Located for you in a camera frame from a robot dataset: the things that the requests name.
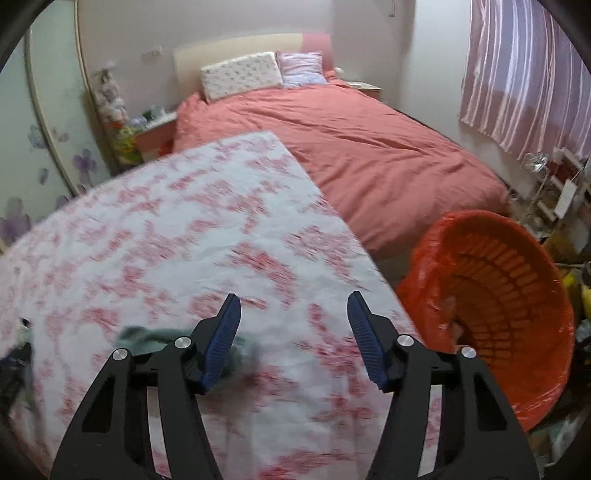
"wall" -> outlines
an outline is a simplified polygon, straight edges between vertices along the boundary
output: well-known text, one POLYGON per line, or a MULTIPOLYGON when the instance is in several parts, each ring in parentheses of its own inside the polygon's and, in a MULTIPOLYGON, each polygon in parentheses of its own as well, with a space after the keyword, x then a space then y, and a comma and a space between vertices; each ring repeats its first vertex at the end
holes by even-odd
POLYGON ((115 62, 129 113, 178 104, 173 50, 199 41, 253 33, 330 31, 331 0, 79 0, 88 72, 115 62), (162 46, 157 62, 141 54, 162 46))
MULTIPOLYGON (((335 57, 351 79, 397 85, 402 38, 412 22, 402 14, 389 18, 391 5, 391 0, 79 0, 79 15, 88 72, 115 62, 129 112, 139 115, 150 104, 171 107, 182 100, 174 74, 176 47, 249 34, 331 33, 335 57), (164 55, 142 63, 141 54, 158 45, 164 55)), ((387 88, 387 100, 395 99, 394 90, 387 88)))
POLYGON ((176 106, 173 49, 254 33, 328 32, 346 78, 384 88, 384 100, 457 141, 511 186, 528 190, 518 164, 459 124, 471 0, 79 0, 89 72, 114 61, 131 115, 176 106), (161 45, 164 55, 143 64, 161 45))
POLYGON ((417 0, 410 47, 401 57, 396 108, 458 142, 526 195, 531 179, 515 158, 459 122, 471 0, 417 0))

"white pillow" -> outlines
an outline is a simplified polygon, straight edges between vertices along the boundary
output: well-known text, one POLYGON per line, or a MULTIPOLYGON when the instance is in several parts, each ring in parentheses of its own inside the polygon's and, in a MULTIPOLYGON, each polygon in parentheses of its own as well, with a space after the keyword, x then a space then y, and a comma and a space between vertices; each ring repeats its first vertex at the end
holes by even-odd
POLYGON ((282 78, 275 54, 268 51, 203 67, 201 81, 205 98, 213 102, 237 93, 279 87, 282 78))

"purple flower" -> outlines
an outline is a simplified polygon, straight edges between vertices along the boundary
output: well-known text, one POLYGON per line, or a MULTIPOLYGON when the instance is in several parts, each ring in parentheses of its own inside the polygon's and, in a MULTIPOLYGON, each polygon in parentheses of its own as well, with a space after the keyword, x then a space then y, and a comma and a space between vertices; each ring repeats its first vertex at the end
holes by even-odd
POLYGON ((61 197, 58 197, 57 200, 56 200, 56 210, 59 210, 60 208, 62 208, 69 201, 70 201, 70 199, 68 197, 66 197, 65 195, 62 195, 61 197))
POLYGON ((12 245, 17 238, 31 229, 31 219, 22 212, 22 200, 11 197, 6 203, 6 218, 0 217, 0 238, 12 245))
POLYGON ((90 173, 96 173, 96 160, 91 156, 90 150, 85 148, 82 150, 82 155, 74 155, 72 164, 77 168, 80 173, 80 183, 82 185, 89 185, 92 187, 90 181, 90 173))
POLYGON ((44 167, 40 168, 39 172, 37 173, 37 176, 39 178, 39 184, 45 185, 45 182, 47 181, 47 177, 49 176, 49 170, 47 170, 44 167))
POLYGON ((43 135, 41 135, 41 131, 37 125, 31 125, 31 131, 29 132, 28 137, 33 148, 47 148, 45 139, 43 138, 43 135))
POLYGON ((57 141, 60 143, 64 143, 67 142, 70 139, 70 135, 68 135, 66 132, 63 132, 62 134, 57 134, 57 128, 52 128, 51 132, 55 135, 55 137, 57 137, 57 141))

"plush toy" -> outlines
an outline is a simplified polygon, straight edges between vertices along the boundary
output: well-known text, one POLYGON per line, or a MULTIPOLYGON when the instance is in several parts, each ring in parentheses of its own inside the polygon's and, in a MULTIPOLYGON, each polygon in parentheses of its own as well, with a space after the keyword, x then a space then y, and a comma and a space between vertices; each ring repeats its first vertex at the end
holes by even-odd
POLYGON ((124 124, 129 119, 125 102, 119 94, 119 86, 108 69, 100 75, 100 87, 95 90, 95 99, 105 123, 124 124))

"headboard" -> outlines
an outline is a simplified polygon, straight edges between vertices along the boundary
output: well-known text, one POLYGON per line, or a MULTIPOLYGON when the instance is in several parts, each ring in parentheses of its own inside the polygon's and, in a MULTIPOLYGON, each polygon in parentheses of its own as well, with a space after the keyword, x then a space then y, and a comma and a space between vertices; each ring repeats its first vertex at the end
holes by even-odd
POLYGON ((193 44, 174 51, 174 65, 181 95, 186 98, 194 92, 202 91, 202 67, 263 51, 321 51, 324 70, 334 68, 332 44, 328 34, 279 33, 193 44))

